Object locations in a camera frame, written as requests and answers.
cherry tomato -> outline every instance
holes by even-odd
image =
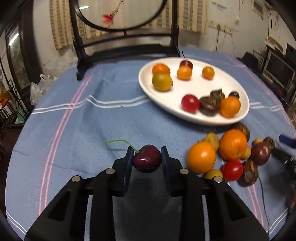
[[[212,67],[204,67],[202,70],[202,76],[207,79],[207,80],[211,80],[214,78],[215,75],[215,71]]]
[[[239,93],[237,93],[236,91],[232,91],[232,92],[229,94],[229,96],[235,96],[235,97],[239,98]]]
[[[222,168],[223,178],[228,182],[238,180],[244,171],[244,166],[238,160],[228,161]]]
[[[185,95],[181,105],[183,110],[194,114],[200,108],[200,101],[194,95]]]
[[[179,80],[190,80],[192,76],[192,69],[188,66],[182,65],[177,71]]]
[[[180,67],[181,66],[188,66],[189,68],[193,69],[193,63],[191,63],[189,60],[183,60],[181,63],[180,63]]]

red flower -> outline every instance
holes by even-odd
[[[109,14],[109,15],[102,15],[103,17],[103,24],[106,25],[112,25],[113,24],[113,18],[114,18],[114,14]]]

fluorescent light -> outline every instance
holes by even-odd
[[[85,9],[85,8],[88,8],[88,7],[89,7],[89,5],[85,5],[85,6],[79,7],[79,9],[81,10],[81,9]]]
[[[17,39],[18,36],[19,36],[19,33],[16,33],[14,35],[14,37],[12,38],[12,40],[9,42],[9,46],[11,46],[13,44],[13,42]]]

orange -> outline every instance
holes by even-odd
[[[211,80],[214,78],[215,75],[215,71],[212,67],[204,67],[202,70],[202,76],[207,79],[207,80]]]
[[[192,76],[192,69],[186,65],[180,66],[177,71],[177,77],[179,80],[190,80]]]
[[[187,166],[197,174],[210,171],[216,161],[216,152],[210,143],[195,143],[187,153]]]
[[[225,132],[221,137],[219,143],[219,154],[224,160],[237,160],[244,155],[247,147],[247,138],[244,133],[242,131],[232,129]]]
[[[239,98],[230,96],[220,100],[220,113],[226,118],[234,117],[240,110],[241,103]]]
[[[155,75],[155,74],[159,74],[159,73],[170,74],[170,68],[163,63],[156,64],[152,68],[152,74]]]

cherry stem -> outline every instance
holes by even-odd
[[[133,150],[134,150],[134,152],[137,154],[137,153],[139,153],[139,151],[138,150],[136,150],[135,149],[135,147],[133,147],[129,142],[127,142],[126,140],[121,140],[121,139],[118,139],[118,140],[113,140],[113,141],[106,141],[105,142],[105,146],[107,146],[109,143],[111,143],[111,142],[116,142],[116,141],[123,141],[123,142],[125,142],[126,144],[128,144]]]

